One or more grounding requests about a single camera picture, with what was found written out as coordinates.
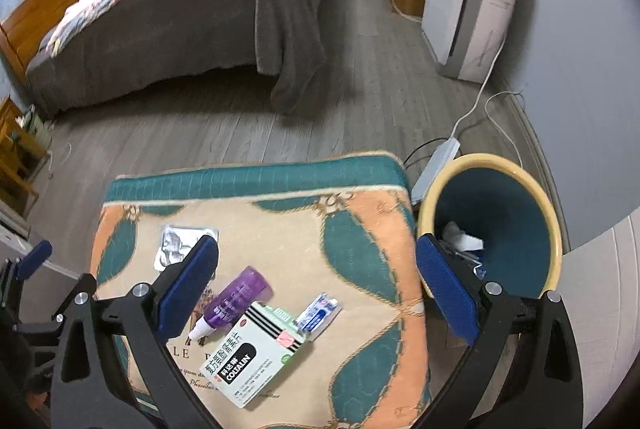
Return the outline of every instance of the metal bolt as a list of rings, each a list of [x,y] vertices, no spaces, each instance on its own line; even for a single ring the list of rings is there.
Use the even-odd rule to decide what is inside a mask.
[[[549,299],[552,303],[559,303],[562,297],[555,290],[549,290],[546,292],[546,298]]]
[[[89,298],[89,294],[87,294],[87,292],[80,292],[78,295],[76,295],[76,298],[74,299],[74,303],[84,304],[87,302],[88,298]]]
[[[147,283],[138,283],[133,287],[133,295],[136,297],[144,297],[149,292],[149,285]]]
[[[484,289],[489,295],[500,295],[502,293],[502,287],[493,281],[489,281],[484,285]]]

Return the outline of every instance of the purple bottle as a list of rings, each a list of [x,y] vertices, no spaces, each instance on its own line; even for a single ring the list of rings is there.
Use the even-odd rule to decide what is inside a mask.
[[[268,301],[272,295],[273,290],[267,280],[254,267],[248,266],[204,308],[204,314],[189,333],[189,338],[196,341],[210,335],[238,319],[252,302]]]

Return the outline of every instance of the white power adapter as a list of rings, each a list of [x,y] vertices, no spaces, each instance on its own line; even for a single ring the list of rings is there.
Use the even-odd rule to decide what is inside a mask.
[[[440,144],[436,151],[433,152],[427,167],[424,168],[420,178],[415,183],[414,188],[411,190],[411,202],[416,205],[420,203],[424,196],[427,194],[427,190],[431,186],[435,177],[442,171],[444,166],[453,160],[460,149],[460,142],[457,138],[451,137],[446,142]]]

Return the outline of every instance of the trash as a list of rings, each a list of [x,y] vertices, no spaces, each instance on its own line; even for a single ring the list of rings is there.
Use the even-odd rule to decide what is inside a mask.
[[[218,241],[216,229],[190,229],[168,225],[162,231],[160,248],[156,253],[154,269],[161,272],[173,263],[180,263],[203,235],[210,235]]]
[[[447,227],[449,225],[453,225],[453,227],[458,229],[458,226],[453,221],[450,221],[449,223],[447,223]],[[445,241],[444,239],[440,240],[440,244],[443,247],[443,249],[446,250],[450,255],[455,255],[460,259],[463,259],[472,268],[474,275],[480,281],[484,281],[484,278],[486,276],[486,270],[482,267],[482,260],[479,255],[476,255],[472,252],[467,252],[466,250],[459,250],[456,247],[454,247],[449,241]]]
[[[484,249],[482,239],[465,234],[453,221],[449,221],[445,225],[442,231],[442,239],[461,252]]]

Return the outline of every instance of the wooden headboard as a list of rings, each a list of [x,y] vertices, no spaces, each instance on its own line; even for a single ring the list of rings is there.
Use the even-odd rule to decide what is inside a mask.
[[[78,0],[24,0],[0,23],[0,51],[18,80],[25,81],[27,65],[38,52],[42,39],[76,2]]]

